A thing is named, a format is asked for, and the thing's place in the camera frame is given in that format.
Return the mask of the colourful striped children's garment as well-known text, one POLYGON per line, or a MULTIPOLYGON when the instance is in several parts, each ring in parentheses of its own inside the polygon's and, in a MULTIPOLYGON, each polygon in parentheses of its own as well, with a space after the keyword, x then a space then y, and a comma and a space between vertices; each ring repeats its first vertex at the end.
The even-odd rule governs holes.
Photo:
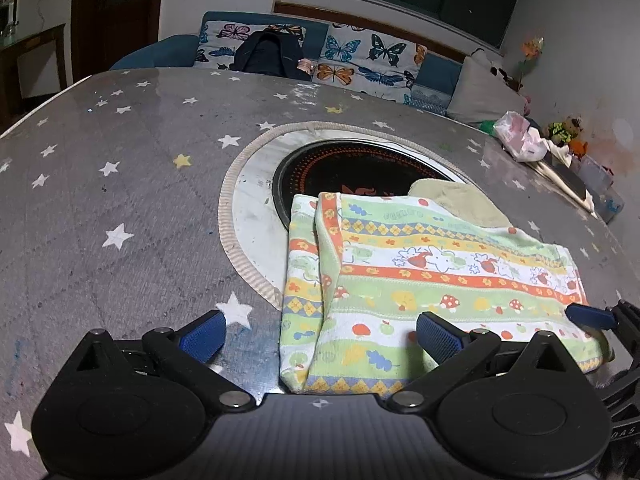
POLYGON ((585 301, 570 252, 513 226, 482 228, 423 197, 298 194, 280 377, 295 393, 389 396, 435 366, 416 336, 424 312, 507 342, 548 330, 588 373, 610 349, 566 316, 585 301))

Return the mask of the clear plastic storage box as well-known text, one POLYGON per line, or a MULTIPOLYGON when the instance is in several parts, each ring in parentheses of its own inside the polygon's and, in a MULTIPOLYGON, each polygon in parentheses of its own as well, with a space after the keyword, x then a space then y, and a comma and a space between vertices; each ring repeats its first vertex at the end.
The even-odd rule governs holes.
POLYGON ((612 174, 589 155, 577 162, 577 175, 593 198, 598 215, 610 223, 625 206, 624 200, 613 188, 612 174))

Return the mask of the cream folded cloth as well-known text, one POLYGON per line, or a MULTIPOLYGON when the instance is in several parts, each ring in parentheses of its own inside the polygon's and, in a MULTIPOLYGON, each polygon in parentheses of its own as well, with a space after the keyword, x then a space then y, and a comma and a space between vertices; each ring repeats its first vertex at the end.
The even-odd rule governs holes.
POLYGON ((544 157, 527 165, 536 171, 541 177, 553 183, 563 194, 581 206, 584 211, 592 216, 596 215, 596 207, 591 193, 582 179, 570 169, 573 154, 567 146, 559 148, 552 141, 540 135, 539 130, 530 126, 527 134, 534 141, 534 148, 538 151, 545 148, 544 157))

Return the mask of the grey star-patterned tablecloth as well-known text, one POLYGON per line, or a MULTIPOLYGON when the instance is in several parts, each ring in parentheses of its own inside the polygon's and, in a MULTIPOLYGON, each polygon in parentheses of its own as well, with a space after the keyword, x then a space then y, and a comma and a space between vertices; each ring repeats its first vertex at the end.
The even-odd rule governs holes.
POLYGON ((409 192, 570 252, 585 306, 639 307, 638 273, 587 214, 490 136, 320 84, 194 68, 92 76, 1 138, 1 474, 6 479, 597 479, 612 434, 555 333, 486 328, 389 396, 280 377, 288 154, 329 140, 444 170, 409 192), (227 323, 207 364, 177 332, 227 323))

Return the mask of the pink white plastic bag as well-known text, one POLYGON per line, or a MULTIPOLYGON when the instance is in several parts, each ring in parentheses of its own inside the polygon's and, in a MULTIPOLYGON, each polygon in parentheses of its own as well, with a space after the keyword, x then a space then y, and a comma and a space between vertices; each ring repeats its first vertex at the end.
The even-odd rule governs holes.
POLYGON ((506 112, 498 119, 494 133, 517 162, 539 162, 548 153, 538 129, 517 112, 506 112))

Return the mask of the plush teddy toy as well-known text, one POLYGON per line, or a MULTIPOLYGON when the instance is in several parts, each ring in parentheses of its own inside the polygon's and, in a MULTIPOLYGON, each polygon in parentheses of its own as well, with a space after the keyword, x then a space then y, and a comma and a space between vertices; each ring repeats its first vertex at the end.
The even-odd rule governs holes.
POLYGON ((567 117, 562 122, 550 122, 544 128, 546 137, 559 148, 567 146, 570 152, 578 158, 582 158, 588 152, 588 143, 580 136, 584 132, 582 120, 579 117, 567 117))

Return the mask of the black induction cooktop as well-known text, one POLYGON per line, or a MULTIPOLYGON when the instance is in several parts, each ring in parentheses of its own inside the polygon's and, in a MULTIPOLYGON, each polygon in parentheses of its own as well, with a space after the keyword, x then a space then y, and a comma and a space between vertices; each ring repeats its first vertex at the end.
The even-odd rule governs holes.
POLYGON ((273 205, 282 223, 288 224, 297 194, 401 196, 421 179, 448 181, 450 177, 432 162, 372 142, 314 142, 288 154, 277 166, 272 182, 273 205))

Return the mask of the green ball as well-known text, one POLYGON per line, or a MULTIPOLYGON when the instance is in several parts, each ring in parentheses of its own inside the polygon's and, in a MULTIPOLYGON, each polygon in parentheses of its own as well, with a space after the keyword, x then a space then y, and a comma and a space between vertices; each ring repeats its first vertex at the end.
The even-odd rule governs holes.
POLYGON ((496 122, 494 120, 484 120, 484 122, 481 122, 478 125, 478 128, 480 131, 488 134, 488 136, 496 136, 495 123, 496 122))

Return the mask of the plain grey pillow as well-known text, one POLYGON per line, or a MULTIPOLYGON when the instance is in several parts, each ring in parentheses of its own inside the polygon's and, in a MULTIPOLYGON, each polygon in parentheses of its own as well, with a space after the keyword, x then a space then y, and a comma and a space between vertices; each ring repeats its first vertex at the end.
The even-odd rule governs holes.
POLYGON ((506 112, 524 116, 525 99, 504 82, 500 64, 491 62, 483 50, 467 56, 446 110, 446 116, 477 126, 495 122, 506 112))

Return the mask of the orange artificial flowers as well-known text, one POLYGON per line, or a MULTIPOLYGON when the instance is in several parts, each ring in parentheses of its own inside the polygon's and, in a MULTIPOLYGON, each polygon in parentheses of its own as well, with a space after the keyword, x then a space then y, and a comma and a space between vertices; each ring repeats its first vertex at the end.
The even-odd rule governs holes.
POLYGON ((536 36, 525 41, 521 45, 523 58, 518 61, 515 69, 515 78, 518 84, 522 84, 524 78, 537 66, 542 50, 544 50, 544 38, 536 36))

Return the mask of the butterfly cushion centre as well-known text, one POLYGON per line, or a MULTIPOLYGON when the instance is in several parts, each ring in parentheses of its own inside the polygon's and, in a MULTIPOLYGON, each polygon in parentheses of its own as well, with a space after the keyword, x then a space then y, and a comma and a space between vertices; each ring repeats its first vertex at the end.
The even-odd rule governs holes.
POLYGON ((407 104, 428 50, 382 32, 329 26, 314 82, 407 104))

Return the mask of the panda plush toy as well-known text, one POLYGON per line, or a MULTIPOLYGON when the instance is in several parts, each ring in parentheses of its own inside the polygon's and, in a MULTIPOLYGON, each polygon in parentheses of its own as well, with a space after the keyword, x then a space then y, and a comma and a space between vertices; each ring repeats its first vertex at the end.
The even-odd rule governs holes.
POLYGON ((515 91, 516 93, 521 91, 521 81, 509 75, 498 62, 491 61, 483 48, 477 48, 471 53, 471 58, 478 65, 483 66, 491 73, 492 76, 499 78, 506 86, 515 91))

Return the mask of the dark navy backpack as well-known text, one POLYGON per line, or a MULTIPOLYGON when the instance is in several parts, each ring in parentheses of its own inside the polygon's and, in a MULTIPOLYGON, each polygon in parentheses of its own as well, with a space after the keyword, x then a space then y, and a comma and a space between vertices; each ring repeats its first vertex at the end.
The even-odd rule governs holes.
POLYGON ((232 70, 300 81, 311 81, 310 61, 297 38, 273 29, 253 32, 236 49, 232 70))

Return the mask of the butterfly cushion left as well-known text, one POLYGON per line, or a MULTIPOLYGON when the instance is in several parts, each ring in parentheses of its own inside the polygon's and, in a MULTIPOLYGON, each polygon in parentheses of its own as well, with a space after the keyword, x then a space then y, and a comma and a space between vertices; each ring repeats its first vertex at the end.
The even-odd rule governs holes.
POLYGON ((235 51, 241 44, 254 32, 262 32, 265 29, 292 35, 297 38, 300 46, 304 44, 307 31, 304 26, 293 23, 244 24, 206 21, 201 26, 194 67, 228 70, 234 61, 235 51))

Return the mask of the dark wooden door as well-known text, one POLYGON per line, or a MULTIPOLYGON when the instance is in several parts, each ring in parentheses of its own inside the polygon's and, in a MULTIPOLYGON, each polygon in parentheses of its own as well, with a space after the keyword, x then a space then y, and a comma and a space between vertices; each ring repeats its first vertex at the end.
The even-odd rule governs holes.
POLYGON ((70 62, 75 80, 109 70, 158 39, 160 0, 72 0, 70 62))

